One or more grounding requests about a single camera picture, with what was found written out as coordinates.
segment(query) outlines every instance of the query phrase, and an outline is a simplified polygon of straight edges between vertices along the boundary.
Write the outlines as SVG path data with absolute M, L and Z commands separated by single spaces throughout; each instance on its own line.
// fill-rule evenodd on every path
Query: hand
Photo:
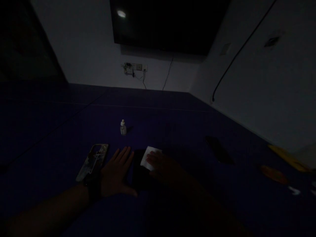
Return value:
M 160 152 L 152 151 L 148 154 L 147 162 L 155 168 L 149 174 L 173 189 L 183 191 L 193 178 L 175 160 Z
M 118 193 L 137 197 L 137 192 L 124 183 L 124 177 L 134 157 L 134 152 L 132 152 L 127 158 L 130 151 L 130 147 L 124 147 L 120 153 L 117 149 L 113 157 L 101 170 L 101 195 L 103 197 Z

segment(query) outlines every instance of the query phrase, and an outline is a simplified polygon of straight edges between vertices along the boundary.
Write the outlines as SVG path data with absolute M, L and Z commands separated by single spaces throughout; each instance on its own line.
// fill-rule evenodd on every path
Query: left hand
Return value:
M 113 157 L 101 170 L 101 195 L 109 197 L 114 194 L 124 193 L 137 197 L 135 189 L 127 186 L 124 177 L 132 163 L 134 152 L 128 157 L 131 147 L 124 147 L 119 152 L 116 150 Z

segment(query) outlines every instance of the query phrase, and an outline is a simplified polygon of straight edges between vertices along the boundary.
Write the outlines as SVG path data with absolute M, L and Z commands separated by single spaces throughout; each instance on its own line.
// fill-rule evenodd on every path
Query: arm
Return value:
M 209 233 L 250 236 L 244 226 L 173 159 L 151 152 L 147 161 L 155 168 L 150 175 L 185 196 Z
M 137 196 L 137 192 L 124 182 L 134 152 L 131 148 L 119 149 L 101 170 L 101 195 L 108 197 L 117 193 Z M 51 236 L 60 234 L 70 222 L 89 206 L 87 187 L 79 184 L 62 194 L 42 202 L 33 209 L 10 218 L 5 223 L 7 236 Z

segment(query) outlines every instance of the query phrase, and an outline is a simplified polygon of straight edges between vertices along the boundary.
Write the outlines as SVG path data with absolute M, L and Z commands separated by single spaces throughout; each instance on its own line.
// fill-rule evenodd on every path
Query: wristwatch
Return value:
M 83 180 L 83 184 L 88 188 L 90 204 L 94 204 L 96 201 L 101 199 L 100 172 L 96 172 L 95 174 L 87 174 Z

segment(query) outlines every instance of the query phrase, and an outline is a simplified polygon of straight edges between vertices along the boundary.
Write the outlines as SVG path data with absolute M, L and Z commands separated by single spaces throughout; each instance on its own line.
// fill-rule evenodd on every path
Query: yellow object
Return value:
M 311 170 L 301 162 L 299 162 L 297 159 L 295 159 L 290 153 L 288 153 L 286 150 L 273 145 L 268 145 L 268 147 L 274 151 L 279 157 L 284 159 L 288 164 L 290 164 L 292 167 L 297 169 L 300 172 L 311 172 Z

